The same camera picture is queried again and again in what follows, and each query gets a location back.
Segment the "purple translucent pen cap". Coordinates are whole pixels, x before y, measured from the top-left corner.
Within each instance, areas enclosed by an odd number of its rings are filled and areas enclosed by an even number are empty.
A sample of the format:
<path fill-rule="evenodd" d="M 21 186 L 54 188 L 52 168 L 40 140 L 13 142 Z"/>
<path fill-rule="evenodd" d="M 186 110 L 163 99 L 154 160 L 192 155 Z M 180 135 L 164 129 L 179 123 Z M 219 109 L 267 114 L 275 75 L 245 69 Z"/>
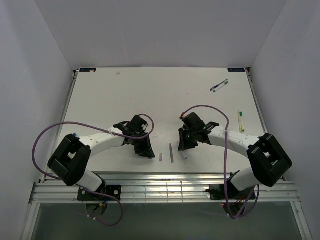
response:
<path fill-rule="evenodd" d="M 159 161 L 160 161 L 160 162 L 163 161 L 163 153 L 162 153 L 162 152 L 159 154 Z"/>

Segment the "purple marker pen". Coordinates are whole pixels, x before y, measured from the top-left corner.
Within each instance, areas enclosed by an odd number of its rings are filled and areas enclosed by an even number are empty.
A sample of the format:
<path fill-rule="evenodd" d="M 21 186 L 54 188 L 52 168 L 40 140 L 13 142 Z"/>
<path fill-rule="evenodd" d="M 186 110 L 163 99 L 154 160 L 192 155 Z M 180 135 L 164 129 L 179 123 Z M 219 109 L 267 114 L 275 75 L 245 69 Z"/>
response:
<path fill-rule="evenodd" d="M 173 154 L 173 146 L 171 143 L 169 143 L 169 152 L 170 152 L 170 162 L 174 163 L 174 154 Z"/>

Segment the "green capped marker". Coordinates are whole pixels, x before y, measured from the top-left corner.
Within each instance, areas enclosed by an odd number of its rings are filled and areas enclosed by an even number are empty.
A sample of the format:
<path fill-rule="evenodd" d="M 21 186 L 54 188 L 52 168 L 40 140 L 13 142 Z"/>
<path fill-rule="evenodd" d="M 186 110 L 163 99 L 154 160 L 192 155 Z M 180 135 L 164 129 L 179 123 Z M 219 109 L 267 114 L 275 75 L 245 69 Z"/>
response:
<path fill-rule="evenodd" d="M 224 81 L 225 82 L 223 84 L 221 84 L 218 88 L 214 89 L 212 92 L 215 93 L 216 91 L 224 87 L 226 84 L 228 84 L 228 79 L 225 79 Z"/>

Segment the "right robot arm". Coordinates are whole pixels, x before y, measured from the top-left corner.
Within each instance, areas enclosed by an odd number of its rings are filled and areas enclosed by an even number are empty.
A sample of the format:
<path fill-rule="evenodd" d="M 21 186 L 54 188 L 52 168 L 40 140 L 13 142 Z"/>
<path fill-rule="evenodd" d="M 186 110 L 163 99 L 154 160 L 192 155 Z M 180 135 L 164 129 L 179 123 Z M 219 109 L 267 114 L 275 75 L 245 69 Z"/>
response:
<path fill-rule="evenodd" d="M 244 190 L 264 185 L 273 187 L 292 167 L 293 162 L 278 140 L 269 133 L 263 136 L 226 131 L 216 122 L 205 123 L 192 112 L 182 114 L 179 131 L 179 151 L 194 149 L 199 144 L 223 147 L 246 157 L 250 167 L 239 170 L 226 180 L 226 194 L 237 199 Z"/>

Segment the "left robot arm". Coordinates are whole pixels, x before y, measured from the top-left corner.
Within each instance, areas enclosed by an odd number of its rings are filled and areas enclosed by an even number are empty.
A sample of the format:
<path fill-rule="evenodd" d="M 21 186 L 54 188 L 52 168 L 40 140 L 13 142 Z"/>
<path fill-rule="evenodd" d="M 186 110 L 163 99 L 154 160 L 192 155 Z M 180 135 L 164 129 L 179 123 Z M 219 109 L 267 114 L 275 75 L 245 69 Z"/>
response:
<path fill-rule="evenodd" d="M 88 193 L 100 200 L 106 195 L 105 181 L 87 168 L 89 159 L 104 151 L 125 145 L 132 145 L 136 155 L 153 159 L 155 157 L 147 132 L 148 122 L 135 115 L 130 121 L 123 121 L 99 133 L 88 136 L 66 135 L 48 161 L 48 168 L 65 185 L 88 189 Z"/>

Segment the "yellow highlighter pen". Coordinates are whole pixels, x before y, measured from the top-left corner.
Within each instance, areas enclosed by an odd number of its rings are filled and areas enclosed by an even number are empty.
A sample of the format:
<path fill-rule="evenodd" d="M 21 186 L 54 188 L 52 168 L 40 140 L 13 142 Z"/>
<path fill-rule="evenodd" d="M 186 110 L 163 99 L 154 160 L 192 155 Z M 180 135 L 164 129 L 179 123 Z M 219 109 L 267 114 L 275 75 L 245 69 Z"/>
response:
<path fill-rule="evenodd" d="M 245 126 L 244 126 L 243 113 L 241 111 L 238 111 L 238 124 L 239 124 L 239 131 L 241 133 L 244 133 L 245 132 Z"/>

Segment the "right blue corner label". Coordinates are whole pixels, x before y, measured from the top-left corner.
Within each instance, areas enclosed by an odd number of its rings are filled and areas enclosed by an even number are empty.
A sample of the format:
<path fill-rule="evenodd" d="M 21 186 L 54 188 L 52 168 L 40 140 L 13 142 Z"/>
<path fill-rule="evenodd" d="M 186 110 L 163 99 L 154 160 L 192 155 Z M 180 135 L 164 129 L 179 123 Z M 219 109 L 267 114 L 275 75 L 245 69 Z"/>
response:
<path fill-rule="evenodd" d="M 231 73 L 245 73 L 246 70 L 244 68 L 228 68 L 228 72 Z"/>

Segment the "blue corner label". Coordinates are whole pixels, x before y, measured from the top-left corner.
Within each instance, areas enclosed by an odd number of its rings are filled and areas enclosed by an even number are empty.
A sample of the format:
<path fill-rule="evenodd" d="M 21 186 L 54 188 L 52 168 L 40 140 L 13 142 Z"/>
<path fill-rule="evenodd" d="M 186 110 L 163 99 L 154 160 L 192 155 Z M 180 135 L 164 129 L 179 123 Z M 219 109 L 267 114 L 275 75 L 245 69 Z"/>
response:
<path fill-rule="evenodd" d="M 79 72 L 80 73 L 94 73 L 96 72 L 96 68 L 80 68 Z"/>
<path fill-rule="evenodd" d="M 228 72 L 231 73 L 245 73 L 246 70 L 244 68 L 228 68 Z"/>

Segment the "left blue corner label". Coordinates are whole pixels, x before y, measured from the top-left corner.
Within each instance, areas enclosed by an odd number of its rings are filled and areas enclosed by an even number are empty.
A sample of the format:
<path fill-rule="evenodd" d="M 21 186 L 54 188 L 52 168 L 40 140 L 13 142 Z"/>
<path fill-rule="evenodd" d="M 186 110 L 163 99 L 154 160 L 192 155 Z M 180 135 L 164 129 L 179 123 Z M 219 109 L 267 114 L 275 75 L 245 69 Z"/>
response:
<path fill-rule="evenodd" d="M 94 73 L 96 72 L 96 68 L 80 68 L 79 72 L 80 73 Z"/>

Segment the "aluminium frame rail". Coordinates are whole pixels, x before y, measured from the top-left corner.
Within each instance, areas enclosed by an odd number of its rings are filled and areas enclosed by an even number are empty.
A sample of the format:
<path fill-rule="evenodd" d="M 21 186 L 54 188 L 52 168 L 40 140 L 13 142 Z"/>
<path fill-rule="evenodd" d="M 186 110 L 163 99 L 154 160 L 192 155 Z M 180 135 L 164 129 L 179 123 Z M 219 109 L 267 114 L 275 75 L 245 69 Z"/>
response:
<path fill-rule="evenodd" d="M 222 184 L 223 174 L 109 173 L 101 172 L 109 185 L 120 185 L 123 204 L 209 203 L 206 191 L 211 184 Z M 35 183 L 29 203 L 76 203 L 79 188 L 61 180 L 46 178 Z"/>

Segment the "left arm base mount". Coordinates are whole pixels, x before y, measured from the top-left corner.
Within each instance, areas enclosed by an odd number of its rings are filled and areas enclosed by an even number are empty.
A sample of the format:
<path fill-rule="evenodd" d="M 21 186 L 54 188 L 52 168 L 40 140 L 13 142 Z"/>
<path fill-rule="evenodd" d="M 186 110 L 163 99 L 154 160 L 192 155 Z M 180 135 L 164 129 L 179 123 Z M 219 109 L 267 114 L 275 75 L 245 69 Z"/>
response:
<path fill-rule="evenodd" d="M 109 195 L 120 201 L 121 194 L 122 194 L 122 186 L 121 185 L 102 185 L 101 187 L 98 188 L 96 193 Z M 83 202 L 92 202 L 92 201 L 103 202 L 103 201 L 110 200 L 109 197 L 98 195 L 96 193 L 90 193 L 86 191 L 84 188 L 79 188 L 76 199 L 78 201 L 83 201 Z"/>

